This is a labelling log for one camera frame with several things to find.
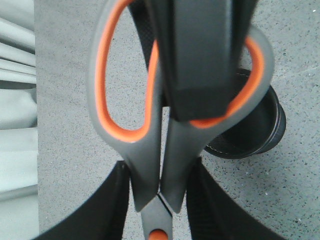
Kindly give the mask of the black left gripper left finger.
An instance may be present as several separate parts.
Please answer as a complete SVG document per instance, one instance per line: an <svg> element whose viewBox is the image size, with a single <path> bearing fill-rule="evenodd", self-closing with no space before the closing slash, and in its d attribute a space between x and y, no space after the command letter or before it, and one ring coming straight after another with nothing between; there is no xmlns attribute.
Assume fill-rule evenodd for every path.
<svg viewBox="0 0 320 240"><path fill-rule="evenodd" d="M117 161L112 171L75 212L36 240L121 240L129 206L130 171Z"/></svg>

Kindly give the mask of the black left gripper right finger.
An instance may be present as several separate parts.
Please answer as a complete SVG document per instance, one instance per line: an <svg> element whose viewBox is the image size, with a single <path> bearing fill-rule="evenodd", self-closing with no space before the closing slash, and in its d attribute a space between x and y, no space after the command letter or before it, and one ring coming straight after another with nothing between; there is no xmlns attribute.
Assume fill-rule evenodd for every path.
<svg viewBox="0 0 320 240"><path fill-rule="evenodd" d="M193 240L283 239L235 203L202 162L189 175L186 207Z"/></svg>

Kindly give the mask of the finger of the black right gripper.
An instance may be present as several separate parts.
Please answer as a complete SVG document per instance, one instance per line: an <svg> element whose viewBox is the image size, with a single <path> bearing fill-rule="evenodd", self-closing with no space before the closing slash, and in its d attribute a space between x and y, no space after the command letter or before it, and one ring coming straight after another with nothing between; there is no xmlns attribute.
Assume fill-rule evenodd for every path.
<svg viewBox="0 0 320 240"><path fill-rule="evenodd" d="M148 0L165 94L179 122L220 117L256 7L254 0Z"/></svg>
<svg viewBox="0 0 320 240"><path fill-rule="evenodd" d="M138 33L145 66L148 70L155 38L147 6L143 0L134 0L128 8Z"/></svg>

